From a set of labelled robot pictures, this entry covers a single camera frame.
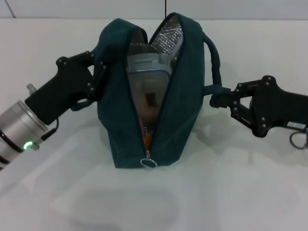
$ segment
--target black cable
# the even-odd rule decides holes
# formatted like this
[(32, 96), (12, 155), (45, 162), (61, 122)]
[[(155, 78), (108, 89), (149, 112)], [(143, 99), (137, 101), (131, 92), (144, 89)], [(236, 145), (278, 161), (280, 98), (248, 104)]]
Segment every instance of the black cable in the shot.
[[(306, 134), (306, 143), (304, 144), (304, 146), (302, 147), (299, 147), (297, 146), (296, 144), (294, 144), (293, 140), (292, 140), (292, 137), (296, 134)], [(304, 150), (304, 149), (307, 149), (308, 148), (308, 129), (306, 129), (306, 133), (304, 132), (301, 132), (301, 131), (296, 131), (296, 132), (293, 132), (291, 135), (290, 135), (290, 143), (292, 144), (293, 147), (299, 149), (299, 150)]]
[(58, 130), (58, 127), (59, 127), (59, 118), (57, 118), (57, 120), (56, 120), (56, 121), (57, 121), (57, 124), (56, 124), (55, 129), (56, 129), (56, 130)]
[(50, 136), (52, 136), (52, 135), (57, 131), (57, 129), (58, 129), (58, 127), (59, 127), (59, 119), (56, 119), (56, 121), (57, 121), (56, 127), (53, 128), (53, 129), (51, 129), (49, 132), (47, 132), (46, 134), (44, 134), (44, 135), (41, 136), (41, 139), (42, 139), (43, 141), (45, 141), (46, 139), (48, 139)]

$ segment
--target bag handle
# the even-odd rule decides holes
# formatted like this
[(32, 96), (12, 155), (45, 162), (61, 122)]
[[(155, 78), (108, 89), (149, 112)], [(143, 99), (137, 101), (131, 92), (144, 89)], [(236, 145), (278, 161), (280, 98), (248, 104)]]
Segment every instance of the bag handle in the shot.
[(218, 51), (213, 43), (213, 41), (203, 33), (203, 42), (205, 42), (211, 52), (211, 62), (212, 62), (212, 78), (213, 84), (209, 86), (204, 86), (203, 88), (203, 96), (222, 93), (222, 83), (221, 83), (221, 76), (220, 76), (220, 60)]

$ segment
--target zipper pull ring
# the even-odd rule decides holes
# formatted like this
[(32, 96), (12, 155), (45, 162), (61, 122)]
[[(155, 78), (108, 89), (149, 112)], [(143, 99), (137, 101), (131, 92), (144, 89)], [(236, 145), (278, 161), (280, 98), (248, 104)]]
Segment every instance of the zipper pull ring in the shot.
[[(151, 162), (152, 164), (154, 164), (154, 167), (151, 167), (151, 166), (145, 164), (147, 161)], [(142, 166), (144, 166), (146, 168), (157, 168), (158, 167), (158, 164), (156, 163), (156, 161), (151, 159), (150, 151), (149, 150), (146, 151), (146, 158), (141, 159), (140, 163), (142, 164)]]

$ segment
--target white table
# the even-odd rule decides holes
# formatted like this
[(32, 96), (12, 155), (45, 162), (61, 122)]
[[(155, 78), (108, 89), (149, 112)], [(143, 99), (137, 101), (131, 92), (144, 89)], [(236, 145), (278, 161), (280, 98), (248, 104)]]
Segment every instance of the white table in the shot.
[[(130, 20), (153, 34), (160, 20)], [(109, 20), (0, 20), (0, 111), (91, 50)], [(225, 87), (273, 75), (308, 94), (307, 21), (199, 21), (221, 58)], [(211, 83), (206, 57), (206, 83)], [(205, 98), (180, 160), (115, 169), (96, 105), (60, 118), (56, 135), (0, 173), (4, 231), (306, 231), (308, 152), (290, 130), (259, 139)]]

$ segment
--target open zipper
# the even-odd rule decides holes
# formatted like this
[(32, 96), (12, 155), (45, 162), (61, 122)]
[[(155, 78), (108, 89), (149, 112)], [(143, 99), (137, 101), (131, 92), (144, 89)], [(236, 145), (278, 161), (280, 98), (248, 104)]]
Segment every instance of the open zipper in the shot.
[[(165, 25), (166, 21), (169, 20), (169, 18), (172, 17), (172, 16), (174, 16), (174, 14), (170, 14), (169, 17), (166, 18), (166, 19), (161, 23), (161, 25), (159, 26), (159, 28), (155, 31), (155, 33), (154, 33), (153, 36), (151, 37), (150, 42), (149, 42), (149, 43), (145, 43), (145, 44), (151, 44), (151, 43), (153, 42), (154, 38), (157, 36), (157, 34), (158, 34), (159, 31), (161, 30), (161, 28)], [(178, 67), (178, 65), (179, 65), (179, 61), (180, 61), (180, 59), (181, 59), (181, 57), (182, 57), (182, 51), (184, 50), (184, 48), (183, 48), (183, 47), (184, 47), (184, 44), (185, 44), (185, 43), (184, 43), (184, 41), (183, 41), (182, 46), (181, 46), (180, 51), (179, 51), (179, 55), (178, 55), (177, 61), (176, 61), (176, 63), (175, 63), (175, 66), (174, 66), (173, 70), (176, 70), (177, 67)], [(124, 59), (125, 59), (125, 60), (124, 60), (124, 63), (126, 63), (126, 62), (127, 62), (127, 56), (126, 56), (126, 55), (124, 56)], [(152, 135), (152, 138), (151, 138), (151, 141), (150, 141), (150, 146), (149, 146), (149, 148), (147, 149), (146, 146), (145, 146), (145, 144), (144, 144), (143, 135), (142, 135), (142, 129), (144, 129), (144, 128), (142, 128), (142, 127), (140, 126), (140, 123), (139, 123), (138, 112), (137, 112), (137, 109), (136, 109), (134, 100), (133, 100), (133, 98), (132, 98), (131, 89), (130, 89), (129, 80), (128, 80), (128, 75), (127, 75), (127, 71), (126, 71), (126, 66), (124, 65), (124, 73), (125, 73), (126, 85), (127, 85), (127, 87), (128, 87), (128, 94), (129, 94), (128, 100), (129, 100), (130, 105), (131, 105), (131, 107), (132, 107), (132, 109), (133, 109), (134, 119), (135, 119), (135, 123), (136, 123), (136, 126), (137, 126), (137, 131), (138, 131), (138, 135), (139, 135), (139, 138), (140, 138), (140, 142), (141, 142), (141, 148), (142, 148), (142, 150), (143, 150), (143, 153), (145, 153), (145, 155), (146, 155), (146, 158), (141, 159), (141, 160), (140, 160), (140, 163), (141, 163), (144, 167), (147, 167), (147, 168), (155, 168), (155, 167), (158, 167), (158, 164), (151, 158), (151, 149), (152, 149), (152, 146), (153, 146), (153, 143), (154, 143), (154, 138), (156, 137), (157, 128), (158, 128), (158, 126), (159, 126), (159, 123), (160, 123), (160, 120), (161, 120), (161, 117), (162, 117), (162, 114), (163, 114), (163, 110), (164, 110), (164, 107), (165, 107), (165, 104), (166, 104), (166, 101), (167, 101), (167, 97), (168, 97), (168, 95), (169, 95), (171, 86), (172, 86), (172, 84), (173, 84), (174, 75), (175, 75), (175, 72), (174, 72), (173, 70), (172, 70), (172, 74), (171, 74), (171, 76), (170, 76), (170, 80), (169, 80), (169, 83), (168, 83), (166, 92), (165, 92), (164, 97), (163, 97), (162, 105), (161, 105), (161, 107), (160, 107), (160, 109), (159, 109), (159, 113), (158, 113), (157, 119), (156, 119), (156, 121), (155, 121), (155, 123), (154, 123), (153, 135)], [(155, 167), (150, 167), (150, 166), (145, 165), (145, 164), (143, 163), (143, 161), (145, 161), (145, 160), (152, 162), (152, 163), (155, 165)]]

